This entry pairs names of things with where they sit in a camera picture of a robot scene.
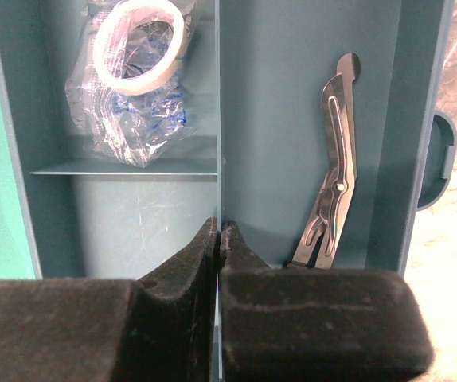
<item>plastic wrapping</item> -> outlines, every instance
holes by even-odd
[[[149,3],[159,6],[164,2],[168,1],[149,0]],[[113,18],[128,6],[131,8],[130,3],[146,4],[135,0],[88,1],[83,14],[80,51],[65,91],[73,122],[82,135],[89,137],[88,153],[113,162],[144,167],[171,142],[192,133],[186,124],[184,89],[179,80],[182,58],[197,24],[197,2],[172,2],[184,19],[184,22],[181,20],[184,23],[181,31],[174,30],[173,22],[168,22],[170,15],[160,14],[159,6],[120,14],[114,25],[107,25],[108,18]],[[100,59],[100,42],[96,52],[96,38],[100,29],[107,29],[107,26],[113,29],[108,34],[111,41]],[[179,32],[183,38],[178,54],[169,61],[168,72],[162,76],[165,80],[154,89],[143,94],[125,92],[110,87],[106,78],[100,79],[100,65],[106,65],[114,80],[130,80],[132,83],[143,74],[155,74],[156,65],[163,63],[166,54],[170,55],[167,51],[174,34]]]

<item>box handle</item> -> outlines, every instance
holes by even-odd
[[[457,130],[453,121],[441,111],[436,111],[428,143],[427,162],[421,186],[418,210],[436,203],[450,183],[457,151]]]

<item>clear plastic bag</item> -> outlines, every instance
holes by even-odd
[[[149,0],[160,3],[161,0]],[[134,12],[124,14],[109,33],[109,49],[95,65],[95,44],[102,25],[118,10],[134,0],[88,0],[84,9],[84,28],[80,51],[65,92],[73,122],[81,134],[89,137],[86,150],[113,162],[144,167],[154,161],[173,141],[192,133],[187,127],[183,104],[184,89],[180,84],[182,58],[197,24],[197,1],[175,0],[182,13],[184,37],[176,68],[157,88],[143,94],[115,90],[100,79],[103,62],[115,80],[133,80],[152,74],[162,63],[175,33],[173,23],[159,21],[163,15],[154,10],[143,24],[135,24]]]

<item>white tape roll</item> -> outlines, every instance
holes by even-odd
[[[163,58],[141,76],[123,79],[115,77],[120,70],[116,61],[121,57],[121,42],[142,24],[164,21],[174,28],[174,35]],[[94,41],[94,68],[104,86],[127,96],[152,92],[165,84],[178,70],[187,45],[185,23],[181,11],[168,0],[129,0],[116,6],[100,26]]]

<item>teal plastic box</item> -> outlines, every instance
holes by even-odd
[[[0,0],[0,98],[36,276],[141,277],[209,216],[281,267],[327,171],[320,95],[347,52],[362,68],[358,179],[335,266],[403,273],[416,210],[455,152],[449,118],[434,121],[453,5],[205,0],[184,78],[197,133],[136,169],[78,148],[64,82],[84,2]]]

